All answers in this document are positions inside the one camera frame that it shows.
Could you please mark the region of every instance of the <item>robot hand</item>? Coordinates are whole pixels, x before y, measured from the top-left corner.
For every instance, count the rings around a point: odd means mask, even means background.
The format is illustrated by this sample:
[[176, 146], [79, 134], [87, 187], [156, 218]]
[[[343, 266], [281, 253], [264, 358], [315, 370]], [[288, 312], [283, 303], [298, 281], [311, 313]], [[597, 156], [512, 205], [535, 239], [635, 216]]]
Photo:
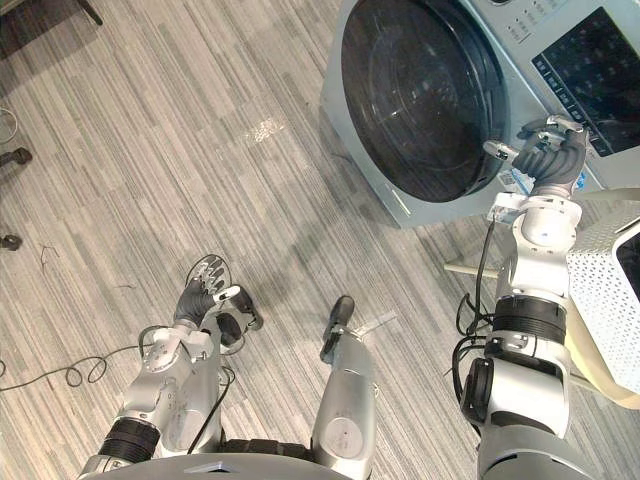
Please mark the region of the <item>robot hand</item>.
[[521, 150], [496, 140], [484, 143], [487, 153], [536, 179], [536, 190], [570, 196], [584, 168], [587, 131], [561, 115], [535, 120], [522, 127]]

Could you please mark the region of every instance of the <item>display screen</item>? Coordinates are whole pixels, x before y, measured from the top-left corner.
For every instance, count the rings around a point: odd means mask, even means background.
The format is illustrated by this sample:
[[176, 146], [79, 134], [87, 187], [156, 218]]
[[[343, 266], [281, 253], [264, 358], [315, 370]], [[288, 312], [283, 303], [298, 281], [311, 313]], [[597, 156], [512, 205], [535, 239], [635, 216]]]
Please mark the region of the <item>display screen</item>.
[[533, 64], [601, 157], [640, 145], [640, 58], [603, 7]]

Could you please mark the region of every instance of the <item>washing machine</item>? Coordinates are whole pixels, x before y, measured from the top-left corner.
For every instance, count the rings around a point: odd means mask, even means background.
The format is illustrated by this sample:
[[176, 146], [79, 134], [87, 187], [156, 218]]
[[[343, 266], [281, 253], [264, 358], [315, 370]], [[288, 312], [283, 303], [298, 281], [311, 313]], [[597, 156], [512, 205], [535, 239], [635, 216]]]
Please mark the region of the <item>washing machine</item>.
[[529, 193], [482, 143], [550, 113], [589, 129], [585, 193], [637, 187], [639, 25], [635, 0], [345, 0], [321, 104], [400, 227]]

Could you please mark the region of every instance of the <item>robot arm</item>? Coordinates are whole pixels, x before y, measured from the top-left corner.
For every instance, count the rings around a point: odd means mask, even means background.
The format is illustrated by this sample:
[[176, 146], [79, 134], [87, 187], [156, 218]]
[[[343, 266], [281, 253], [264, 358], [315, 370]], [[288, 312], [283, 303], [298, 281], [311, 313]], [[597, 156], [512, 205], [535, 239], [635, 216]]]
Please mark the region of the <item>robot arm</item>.
[[516, 212], [514, 253], [498, 279], [498, 301], [484, 358], [467, 376], [461, 409], [481, 433], [478, 478], [596, 478], [563, 440], [569, 426], [571, 356], [564, 346], [569, 296], [566, 254], [580, 207], [569, 199], [584, 166], [587, 134], [560, 116], [525, 126], [522, 151], [498, 142], [485, 150], [535, 177], [530, 197], [500, 194]]

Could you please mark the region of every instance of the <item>wire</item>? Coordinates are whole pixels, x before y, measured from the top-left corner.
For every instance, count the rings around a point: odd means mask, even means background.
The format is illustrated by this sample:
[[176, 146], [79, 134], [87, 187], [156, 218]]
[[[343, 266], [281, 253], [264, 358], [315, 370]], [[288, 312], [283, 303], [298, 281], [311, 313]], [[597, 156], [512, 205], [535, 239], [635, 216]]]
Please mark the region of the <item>wire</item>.
[[11, 140], [13, 140], [13, 137], [15, 137], [16, 134], [18, 133], [18, 117], [16, 117], [16, 114], [13, 113], [8, 108], [0, 107], [0, 112], [4, 112], [7, 115], [9, 115], [10, 117], [12, 117], [13, 121], [16, 124], [15, 127], [13, 127], [13, 131], [9, 134], [9, 136], [6, 139], [0, 140], [0, 145], [4, 145], [5, 143], [9, 143]]
[[161, 328], [169, 328], [166, 325], [151, 325], [149, 327], [143, 328], [138, 334], [138, 353], [140, 354], [140, 358], [144, 357], [144, 339], [145, 337], [155, 330], [160, 330]]
[[482, 320], [482, 314], [480, 313], [480, 290], [482, 287], [482, 272], [484, 271], [484, 265], [487, 261], [487, 253], [489, 252], [489, 245], [491, 244], [491, 236], [493, 235], [493, 229], [496, 227], [495, 217], [491, 221], [489, 228], [487, 229], [487, 235], [484, 237], [484, 245], [482, 246], [482, 255], [480, 256], [480, 265], [478, 265], [478, 275], [476, 275], [476, 299], [475, 308], [473, 308], [474, 316], [473, 322], [467, 328], [467, 335], [475, 332], [478, 328], [478, 323]]
[[220, 404], [222, 403], [222, 400], [224, 400], [224, 397], [227, 396], [227, 392], [229, 391], [229, 387], [231, 386], [231, 384], [233, 382], [236, 381], [236, 372], [234, 372], [232, 368], [227, 367], [226, 365], [221, 365], [220, 368], [225, 372], [225, 375], [227, 376], [227, 383], [224, 384], [224, 390], [222, 390], [222, 394], [220, 395], [220, 397], [218, 397], [218, 400], [216, 400], [216, 403], [213, 404], [213, 407], [211, 407], [211, 411], [209, 412], [209, 415], [207, 415], [207, 418], [205, 419], [204, 423], [202, 424], [202, 427], [200, 427], [200, 430], [198, 431], [198, 434], [193, 439], [193, 442], [191, 442], [191, 445], [189, 446], [189, 449], [187, 450], [187, 455], [190, 455], [191, 453], [193, 453], [193, 450], [196, 448], [196, 445], [198, 445], [198, 442], [200, 441], [200, 438], [202, 437], [202, 434], [207, 429], [207, 426], [209, 425], [209, 422], [211, 422], [211, 419], [213, 418], [213, 415], [218, 410], [218, 407], [220, 407]]
[[[144, 347], [149, 347], [151, 346], [151, 344], [146, 344], [143, 345]], [[24, 382], [24, 383], [20, 383], [17, 385], [12, 385], [10, 387], [4, 387], [4, 388], [0, 388], [0, 392], [8, 392], [11, 390], [17, 390], [19, 388], [24, 388], [28, 385], [31, 385], [35, 382], [37, 382], [38, 380], [42, 380], [43, 378], [46, 378], [50, 375], [53, 375], [55, 373], [59, 373], [59, 372], [65, 372], [64, 375], [64, 379], [67, 382], [67, 385], [71, 388], [77, 388], [80, 385], [82, 385], [84, 383], [85, 378], [82, 376], [82, 372], [77, 368], [78, 365], [80, 365], [81, 363], [87, 362], [89, 360], [95, 360], [96, 363], [93, 365], [93, 367], [91, 367], [91, 370], [89, 370], [89, 373], [86, 376], [86, 380], [87, 383], [96, 383], [98, 380], [100, 380], [102, 377], [104, 377], [104, 374], [107, 372], [107, 368], [109, 367], [109, 364], [107, 363], [107, 359], [109, 357], [112, 357], [113, 355], [115, 355], [116, 353], [120, 353], [120, 352], [124, 352], [126, 350], [133, 350], [139, 348], [138, 345], [128, 345], [126, 347], [121, 347], [118, 348], [116, 350], [112, 350], [111, 352], [107, 353], [106, 355], [90, 355], [88, 357], [84, 357], [81, 358], [80, 360], [77, 360], [76, 362], [72, 363], [71, 365], [68, 365], [66, 367], [61, 367], [61, 368], [56, 368], [55, 370], [50, 370], [48, 372], [43, 373], [42, 375], [38, 375], [36, 378], [29, 380], [28, 382]], [[6, 373], [6, 364], [0, 360], [0, 378], [2, 378], [4, 376], [4, 374]]]
[[[482, 246], [482, 255], [480, 256], [480, 264], [478, 265], [478, 274], [476, 276], [475, 283], [475, 303], [471, 302], [471, 295], [469, 293], [465, 293], [465, 295], [460, 300], [458, 304], [458, 310], [456, 311], [456, 330], [463, 338], [456, 344], [453, 348], [453, 352], [451, 354], [451, 376], [453, 380], [453, 390], [456, 394], [456, 399], [458, 403], [462, 400], [462, 382], [460, 381], [460, 362], [469, 354], [469, 352], [473, 350], [482, 350], [484, 349], [484, 340], [486, 340], [486, 336], [478, 335], [479, 330], [482, 328], [493, 325], [493, 313], [482, 313], [480, 311], [480, 292], [482, 290], [482, 272], [484, 271], [484, 266], [487, 261], [487, 253], [489, 251], [489, 245], [491, 244], [491, 237], [493, 235], [493, 230], [496, 225], [495, 217], [489, 228], [487, 229], [487, 235], [484, 239], [484, 244]], [[462, 328], [462, 309], [463, 307], [469, 307], [473, 312], [473, 320], [466, 327]], [[475, 432], [480, 436], [480, 429], [476, 425], [471, 425]]]

